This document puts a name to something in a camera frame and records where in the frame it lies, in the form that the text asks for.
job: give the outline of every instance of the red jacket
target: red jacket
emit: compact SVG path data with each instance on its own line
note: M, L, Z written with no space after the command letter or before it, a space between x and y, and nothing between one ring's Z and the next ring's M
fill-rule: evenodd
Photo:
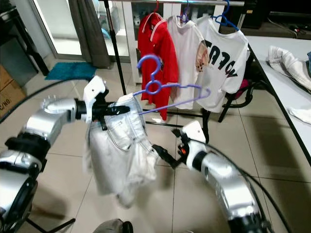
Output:
M143 57L146 54L155 54L161 59L161 70L155 75L155 79L162 84L178 82L178 64L174 43L167 30L167 22L157 13L151 13L144 17L139 26L138 49ZM150 74L155 71L156 62L146 60L141 67L142 89L151 80ZM151 91L156 91L157 86L149 87ZM155 95L143 93L141 100L148 100L154 103L156 108L168 105L171 89L163 88ZM163 120L166 120L167 109L160 110Z

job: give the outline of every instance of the cardboard box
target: cardboard box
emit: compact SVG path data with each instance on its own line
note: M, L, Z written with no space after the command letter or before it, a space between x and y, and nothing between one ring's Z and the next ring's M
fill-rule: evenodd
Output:
M2 91L13 79L5 68L0 65L0 91Z
M24 92L3 67L0 67L0 117L25 98Z

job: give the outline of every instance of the tile floor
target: tile floor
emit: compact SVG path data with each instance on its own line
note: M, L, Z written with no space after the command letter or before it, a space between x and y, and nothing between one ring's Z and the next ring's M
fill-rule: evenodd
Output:
M122 64L122 69L127 91L139 89L131 81L130 65ZM122 95L116 66L96 73L107 81L108 100ZM23 89L30 94L49 83L38 74ZM81 97L85 84L84 81L64 83L21 105L0 125L0 148L5 148L8 137L17 135L43 97L51 94ZM310 232L311 168L274 98L265 91L255 90L250 105L230 109L222 123L217 122L218 117L212 114L209 120L210 143L268 189L294 233ZM145 115L145 119L162 122L156 113ZM200 118L171 115L167 122L184 125L194 119L202 122ZM178 140L171 133L172 128L148 124L147 132L151 142L176 154ZM45 171L38 177L33 221L48 230L75 217L76 222L63 233L91 233L103 221L113 218L131 221L137 233L229 232L214 191L200 173L185 166L174 171L160 161L156 166L157 180L140 190L138 201L128 210L121 208L113 195L98 196L92 175L82 172L85 131L82 122L66 125L49 151ZM285 232L271 203L259 188L256 190L275 232ZM25 223L19 232L36 230Z

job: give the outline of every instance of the denim shorts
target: denim shorts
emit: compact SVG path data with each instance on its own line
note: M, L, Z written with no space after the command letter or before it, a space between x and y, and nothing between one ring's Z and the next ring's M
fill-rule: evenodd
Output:
M84 167L94 173L100 194L114 193L129 207L139 186L156 179L159 158L145 132L142 111L132 94L123 96L112 106L128 106L130 112L105 116L107 130L92 122L86 133Z

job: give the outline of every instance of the black pole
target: black pole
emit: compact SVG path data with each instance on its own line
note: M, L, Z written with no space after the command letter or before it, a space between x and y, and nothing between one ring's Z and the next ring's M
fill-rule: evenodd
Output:
M111 19L111 14L110 14L110 10L109 10L108 0L104 0L104 4L105 4L105 8L106 8L106 13L107 13L107 20L108 20L108 25L109 25L109 30L110 30L110 37L111 37L111 41L113 44L113 50L115 51L115 57L117 60L119 76L120 76L121 85L122 85L122 91L123 91L123 94L126 95L126 89L125 89L125 83L124 83L124 78L123 78L123 73L122 73L122 67L121 67L120 57L119 57L119 53L118 53L116 33L115 33L115 30L113 29L113 25L112 25L112 19Z

